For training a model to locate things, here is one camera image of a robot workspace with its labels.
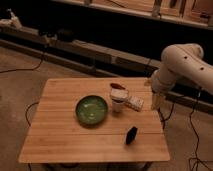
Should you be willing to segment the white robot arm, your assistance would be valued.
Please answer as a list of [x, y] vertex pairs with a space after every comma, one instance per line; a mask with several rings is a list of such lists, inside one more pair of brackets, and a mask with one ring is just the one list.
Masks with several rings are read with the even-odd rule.
[[196, 43], [173, 44], [161, 53], [161, 65], [150, 78], [152, 108], [157, 110], [165, 94], [185, 77], [213, 95], [213, 66], [203, 61], [204, 50]]

